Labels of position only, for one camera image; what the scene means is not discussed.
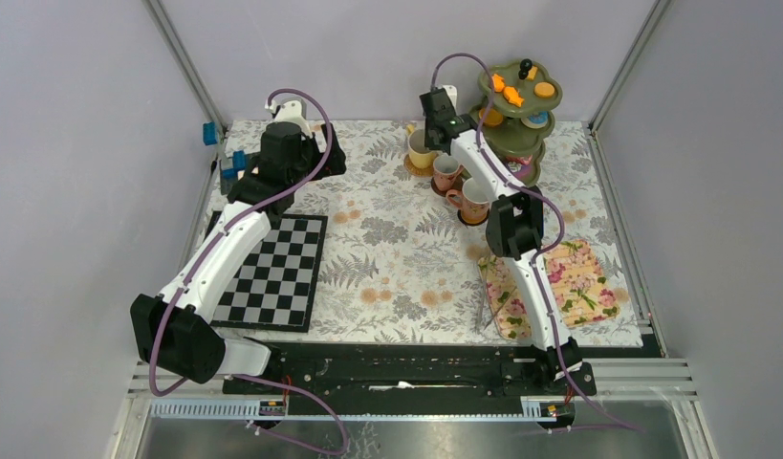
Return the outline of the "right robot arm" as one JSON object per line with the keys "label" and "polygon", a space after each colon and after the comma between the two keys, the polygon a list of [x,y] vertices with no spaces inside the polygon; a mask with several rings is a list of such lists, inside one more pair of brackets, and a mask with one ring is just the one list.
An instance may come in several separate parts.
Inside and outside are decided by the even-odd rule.
{"label": "right robot arm", "polygon": [[455,88],[434,87],[420,95],[424,111],[424,144],[456,160],[489,202],[486,238],[490,251],[507,266],[525,304],[533,346],[533,372],[543,392],[556,394],[581,369],[582,357],[562,322],[545,268],[542,246],[544,197],[517,183],[509,169],[485,150],[479,126],[453,105]]}

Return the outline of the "orange bear cookie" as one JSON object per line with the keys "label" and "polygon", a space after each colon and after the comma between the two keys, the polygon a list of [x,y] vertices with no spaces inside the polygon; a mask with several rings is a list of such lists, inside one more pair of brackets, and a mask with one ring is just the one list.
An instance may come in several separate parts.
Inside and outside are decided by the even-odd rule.
{"label": "orange bear cookie", "polygon": [[507,87],[506,81],[498,74],[492,75],[491,83],[494,93],[502,93]]}

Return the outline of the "large pink floral mug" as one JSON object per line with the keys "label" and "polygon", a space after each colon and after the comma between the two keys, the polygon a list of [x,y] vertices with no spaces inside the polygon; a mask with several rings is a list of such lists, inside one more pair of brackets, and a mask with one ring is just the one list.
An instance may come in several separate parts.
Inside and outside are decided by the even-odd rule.
{"label": "large pink floral mug", "polygon": [[480,218],[489,211],[489,200],[473,178],[465,180],[460,189],[448,190],[446,199],[468,219]]}

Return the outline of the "blue frosted donut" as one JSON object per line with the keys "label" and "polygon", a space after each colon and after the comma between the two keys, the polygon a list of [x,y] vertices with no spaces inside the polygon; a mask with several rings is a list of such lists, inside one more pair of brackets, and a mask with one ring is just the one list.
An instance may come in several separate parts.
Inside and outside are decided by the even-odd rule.
{"label": "blue frosted donut", "polygon": [[526,118],[523,118],[521,121],[528,128],[541,129],[549,123],[549,120],[549,113],[547,111],[543,111],[529,115]]}

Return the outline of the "small orange cookie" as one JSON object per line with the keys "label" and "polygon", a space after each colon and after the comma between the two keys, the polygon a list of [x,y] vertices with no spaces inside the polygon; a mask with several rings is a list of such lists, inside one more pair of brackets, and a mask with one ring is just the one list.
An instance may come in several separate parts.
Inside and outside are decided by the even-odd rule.
{"label": "small orange cookie", "polygon": [[513,86],[505,86],[501,91],[501,95],[510,105],[516,106],[518,108],[523,106],[524,98],[520,95],[517,88]]}

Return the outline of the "purple candy packet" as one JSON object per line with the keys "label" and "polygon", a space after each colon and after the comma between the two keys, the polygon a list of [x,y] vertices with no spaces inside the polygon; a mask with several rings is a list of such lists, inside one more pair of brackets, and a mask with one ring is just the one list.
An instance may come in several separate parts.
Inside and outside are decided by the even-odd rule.
{"label": "purple candy packet", "polygon": [[519,180],[524,180],[529,176],[533,170],[530,164],[522,164],[518,162],[508,162],[507,166],[511,174]]}

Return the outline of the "metal tongs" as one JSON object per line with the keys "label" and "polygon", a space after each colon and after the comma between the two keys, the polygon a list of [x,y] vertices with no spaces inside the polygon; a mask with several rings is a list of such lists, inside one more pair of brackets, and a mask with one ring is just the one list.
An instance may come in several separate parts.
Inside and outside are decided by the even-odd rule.
{"label": "metal tongs", "polygon": [[506,263],[494,255],[478,260],[489,316],[484,328],[494,323],[505,339],[518,337],[517,327],[522,323],[522,301]]}

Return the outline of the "yellow mug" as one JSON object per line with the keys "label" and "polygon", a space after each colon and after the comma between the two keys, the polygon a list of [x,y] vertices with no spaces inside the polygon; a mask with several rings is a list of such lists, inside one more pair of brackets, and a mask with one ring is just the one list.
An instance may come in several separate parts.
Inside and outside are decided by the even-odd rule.
{"label": "yellow mug", "polygon": [[424,144],[424,130],[417,128],[413,124],[406,126],[407,132],[407,158],[411,165],[417,169],[428,169],[431,167],[437,156],[437,152],[426,147]]}

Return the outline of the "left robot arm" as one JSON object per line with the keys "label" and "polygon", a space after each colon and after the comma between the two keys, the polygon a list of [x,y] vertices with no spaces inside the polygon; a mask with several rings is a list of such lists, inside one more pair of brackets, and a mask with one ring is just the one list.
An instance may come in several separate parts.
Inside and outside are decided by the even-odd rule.
{"label": "left robot arm", "polygon": [[271,349],[252,339],[224,339],[211,326],[228,283],[251,250],[276,227],[294,193],[310,181],[342,175],[345,154],[335,127],[321,125],[325,147],[303,120],[279,120],[266,126],[259,152],[228,195],[220,220],[187,264],[156,295],[138,295],[130,307],[137,350],[149,366],[152,393],[164,396],[160,369],[179,383],[206,383],[223,373],[244,374],[261,393],[274,391],[282,368]]}

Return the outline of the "round orange biscuit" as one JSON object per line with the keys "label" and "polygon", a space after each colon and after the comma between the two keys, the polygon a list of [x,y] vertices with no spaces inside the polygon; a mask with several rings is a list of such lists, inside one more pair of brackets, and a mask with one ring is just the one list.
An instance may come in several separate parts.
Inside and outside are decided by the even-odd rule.
{"label": "round orange biscuit", "polygon": [[541,81],[534,85],[533,92],[538,98],[553,98],[557,90],[552,83]]}

